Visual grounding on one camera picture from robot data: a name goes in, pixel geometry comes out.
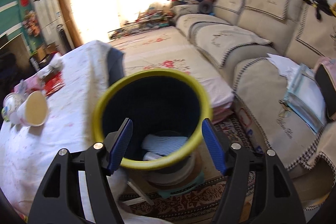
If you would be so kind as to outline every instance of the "paper cup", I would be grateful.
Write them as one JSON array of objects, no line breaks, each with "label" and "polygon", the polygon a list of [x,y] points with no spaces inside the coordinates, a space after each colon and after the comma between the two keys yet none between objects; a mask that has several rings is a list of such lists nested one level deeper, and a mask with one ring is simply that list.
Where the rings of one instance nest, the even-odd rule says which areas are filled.
[{"label": "paper cup", "polygon": [[3,101],[3,109],[1,110],[3,119],[13,124],[20,124],[17,110],[24,101],[24,98],[18,93],[13,92],[8,94]]},{"label": "paper cup", "polygon": [[24,126],[39,127],[48,117],[48,104],[46,97],[40,91],[34,91],[27,100],[19,106],[17,116]]}]

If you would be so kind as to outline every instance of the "yellow trash can rim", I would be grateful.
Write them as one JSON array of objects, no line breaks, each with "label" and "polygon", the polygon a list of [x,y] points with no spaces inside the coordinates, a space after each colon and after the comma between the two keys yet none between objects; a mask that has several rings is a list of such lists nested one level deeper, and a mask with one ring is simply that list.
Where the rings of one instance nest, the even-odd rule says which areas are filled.
[{"label": "yellow trash can rim", "polygon": [[195,78],[190,75],[187,75],[184,72],[180,72],[174,69],[150,69],[143,70],[137,73],[134,73],[130,76],[124,77],[114,83],[108,90],[103,94],[103,96],[99,99],[94,112],[93,112],[93,122],[92,122],[92,133],[93,139],[95,142],[103,142],[104,134],[102,130],[102,115],[103,112],[109,102],[109,100],[123,87],[128,85],[131,82],[139,80],[145,77],[151,76],[169,76],[175,79],[178,79],[187,85],[189,85],[193,91],[195,92],[200,107],[200,118],[197,124],[197,127],[194,133],[188,138],[187,142],[177,151],[169,154],[168,156],[162,157],[158,160],[150,160],[150,161],[137,161],[123,158],[121,161],[121,166],[134,169],[134,170],[156,170],[161,169],[170,165],[173,165],[193,152],[197,146],[201,143],[202,136],[202,121],[205,118],[212,118],[212,110],[210,108],[208,95],[202,85],[197,82]]}]

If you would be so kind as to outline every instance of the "beige sofa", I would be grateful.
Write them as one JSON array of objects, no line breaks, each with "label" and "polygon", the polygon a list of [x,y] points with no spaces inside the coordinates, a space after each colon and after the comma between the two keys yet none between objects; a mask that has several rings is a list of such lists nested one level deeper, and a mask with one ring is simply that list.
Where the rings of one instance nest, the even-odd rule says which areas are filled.
[{"label": "beige sofa", "polygon": [[[281,55],[310,68],[320,56],[336,58],[336,18],[322,12],[318,21],[302,0],[216,0],[215,16],[190,14],[196,6],[174,9],[176,27],[233,88],[234,110],[254,148],[274,149],[303,207],[320,206],[335,183],[336,124],[315,135],[296,113],[284,115],[279,101],[287,79],[265,57]],[[228,24],[235,26],[229,35]],[[251,39],[236,41],[240,34]]]}]

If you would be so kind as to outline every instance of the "metal screw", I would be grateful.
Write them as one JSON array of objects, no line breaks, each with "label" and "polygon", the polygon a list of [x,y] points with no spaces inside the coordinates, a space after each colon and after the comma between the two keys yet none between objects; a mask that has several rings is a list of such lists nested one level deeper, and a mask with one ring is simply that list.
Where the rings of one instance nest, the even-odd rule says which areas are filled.
[{"label": "metal screw", "polygon": [[104,146],[104,145],[103,145],[102,143],[95,143],[95,144],[93,145],[93,148],[98,150],[98,149],[101,149],[103,146]]},{"label": "metal screw", "polygon": [[234,150],[239,150],[239,149],[241,149],[241,145],[239,144],[239,143],[233,143],[232,145],[231,145],[231,147],[232,147],[232,149],[234,149]]},{"label": "metal screw", "polygon": [[268,156],[271,156],[271,157],[274,157],[275,156],[275,151],[270,149],[270,150],[267,150],[267,155]]},{"label": "metal screw", "polygon": [[63,149],[61,149],[60,151],[58,151],[58,154],[59,154],[60,156],[64,156],[66,153],[68,153],[68,152],[67,152],[67,150],[66,150],[65,148],[63,148]]}]

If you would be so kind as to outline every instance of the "red sticker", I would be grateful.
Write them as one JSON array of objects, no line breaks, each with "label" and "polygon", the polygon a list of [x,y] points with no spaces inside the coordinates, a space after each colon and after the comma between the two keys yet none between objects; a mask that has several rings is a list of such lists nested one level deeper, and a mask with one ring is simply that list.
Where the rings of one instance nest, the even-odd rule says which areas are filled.
[{"label": "red sticker", "polygon": [[21,6],[26,7],[29,4],[29,0],[20,0]]}]

